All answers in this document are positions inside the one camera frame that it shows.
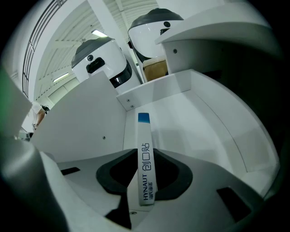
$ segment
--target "person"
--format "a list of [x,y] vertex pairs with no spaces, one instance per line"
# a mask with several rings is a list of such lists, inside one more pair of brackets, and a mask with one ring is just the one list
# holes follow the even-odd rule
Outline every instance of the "person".
[[32,102],[31,111],[33,113],[33,118],[34,118],[32,127],[33,127],[33,130],[35,131],[37,127],[39,126],[39,124],[41,123],[41,121],[44,119],[45,110],[42,108],[42,106],[38,102],[34,101]]

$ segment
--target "ceiling light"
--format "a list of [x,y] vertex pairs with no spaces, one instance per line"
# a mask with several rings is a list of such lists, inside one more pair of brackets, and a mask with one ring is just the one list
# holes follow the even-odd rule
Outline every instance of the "ceiling light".
[[64,74],[64,75],[62,75],[62,76],[60,76],[60,77],[54,79],[53,82],[56,82],[56,81],[58,81],[59,79],[61,79],[61,78],[63,78],[63,77],[66,77],[67,75],[68,75],[68,73],[66,73],[66,74]]
[[97,35],[98,37],[108,37],[106,34],[104,34],[103,32],[100,32],[98,30],[93,30],[92,34]]

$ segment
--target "metal railing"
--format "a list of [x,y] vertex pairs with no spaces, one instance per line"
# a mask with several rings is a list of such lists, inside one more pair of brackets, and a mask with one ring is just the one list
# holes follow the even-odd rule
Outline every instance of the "metal railing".
[[67,0],[53,0],[47,8],[44,10],[39,20],[37,21],[31,36],[28,41],[28,45],[25,51],[23,70],[22,70],[22,92],[28,97],[28,83],[29,83],[29,72],[32,63],[32,58],[37,47],[37,43],[51,20],[54,14]]

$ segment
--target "white robot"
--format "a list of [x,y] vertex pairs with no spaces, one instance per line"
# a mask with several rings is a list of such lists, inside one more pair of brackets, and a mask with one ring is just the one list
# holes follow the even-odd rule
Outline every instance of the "white robot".
[[164,56],[161,44],[156,45],[155,40],[177,25],[183,18],[167,9],[154,9],[149,13],[135,19],[128,30],[129,46],[134,50],[143,78],[145,60]]
[[79,82],[104,71],[118,93],[140,85],[118,44],[110,37],[90,39],[78,47],[72,70]]

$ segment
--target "ceiling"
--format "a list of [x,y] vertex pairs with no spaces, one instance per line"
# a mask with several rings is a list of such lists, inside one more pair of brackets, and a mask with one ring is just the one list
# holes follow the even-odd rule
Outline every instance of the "ceiling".
[[[158,8],[156,0],[104,0],[125,40],[132,22],[150,10]],[[85,1],[73,11],[59,26],[54,41],[46,48],[40,63],[40,72],[34,88],[34,98],[50,95],[76,76],[71,69],[71,61],[82,42],[97,39],[93,30],[104,31],[89,3]],[[62,80],[53,80],[69,73]]]

